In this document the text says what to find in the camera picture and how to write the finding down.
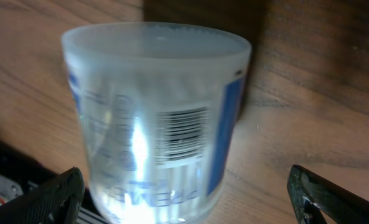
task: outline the black object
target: black object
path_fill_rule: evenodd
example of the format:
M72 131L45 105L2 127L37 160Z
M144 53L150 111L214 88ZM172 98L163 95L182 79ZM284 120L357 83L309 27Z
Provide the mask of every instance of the black object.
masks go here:
M0 223L75 223L84 193L82 174L72 168L1 205Z
M323 211L338 224L369 224L369 202L317 174L293 165L287 189L299 224L326 224Z

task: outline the barcode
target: barcode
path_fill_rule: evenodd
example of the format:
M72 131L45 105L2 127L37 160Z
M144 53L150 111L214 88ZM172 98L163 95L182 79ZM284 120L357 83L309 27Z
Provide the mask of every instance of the barcode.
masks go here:
M207 129L205 107L161 112L157 121L157 165L203 156Z

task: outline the brown wooden floor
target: brown wooden floor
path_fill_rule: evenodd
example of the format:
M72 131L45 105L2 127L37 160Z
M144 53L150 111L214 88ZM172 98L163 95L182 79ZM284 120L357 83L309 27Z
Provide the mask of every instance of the brown wooden floor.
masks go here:
M292 164L369 200L369 1L0 0L0 138L46 168L87 174L60 36L143 19L216 27L255 47L207 223L295 223Z

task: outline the wood grain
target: wood grain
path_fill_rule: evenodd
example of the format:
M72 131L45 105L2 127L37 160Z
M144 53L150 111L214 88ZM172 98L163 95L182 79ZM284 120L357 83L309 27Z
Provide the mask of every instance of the wood grain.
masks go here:
M60 36L143 19L224 29L255 48L207 223L295 223L292 164L369 200L369 1L0 0L0 138L53 171L87 174Z

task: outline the translucent container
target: translucent container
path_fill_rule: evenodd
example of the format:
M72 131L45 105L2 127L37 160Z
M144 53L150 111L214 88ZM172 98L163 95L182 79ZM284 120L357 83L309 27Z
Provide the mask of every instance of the translucent container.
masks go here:
M251 45L206 27L130 22L62 37L90 168L111 223L197 223L217 203Z

